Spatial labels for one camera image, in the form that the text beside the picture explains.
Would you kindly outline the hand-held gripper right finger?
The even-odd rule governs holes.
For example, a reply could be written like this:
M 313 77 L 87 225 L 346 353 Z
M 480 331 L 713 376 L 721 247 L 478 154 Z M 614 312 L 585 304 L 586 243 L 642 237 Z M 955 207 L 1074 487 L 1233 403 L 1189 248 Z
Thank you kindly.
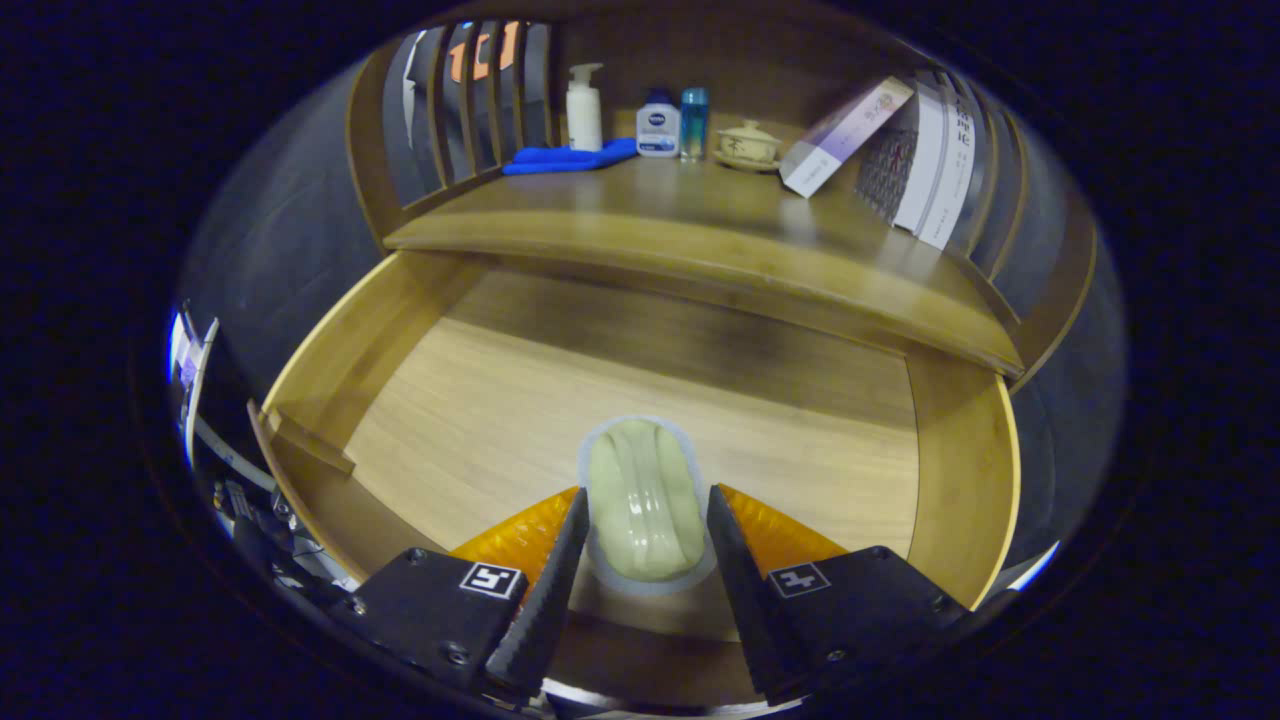
M 923 665 L 970 609 L 892 550 L 844 551 L 716 484 L 707 529 L 754 689 L 768 701 L 879 685 Z

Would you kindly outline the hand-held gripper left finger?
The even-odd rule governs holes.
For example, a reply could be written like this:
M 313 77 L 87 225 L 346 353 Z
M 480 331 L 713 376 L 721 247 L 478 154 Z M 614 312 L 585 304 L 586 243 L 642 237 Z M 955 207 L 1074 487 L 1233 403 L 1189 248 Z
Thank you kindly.
M 493 698 L 541 691 L 568 616 L 590 528 L 572 487 L 456 553 L 410 547 L 349 597 L 349 629 L 453 689 Z

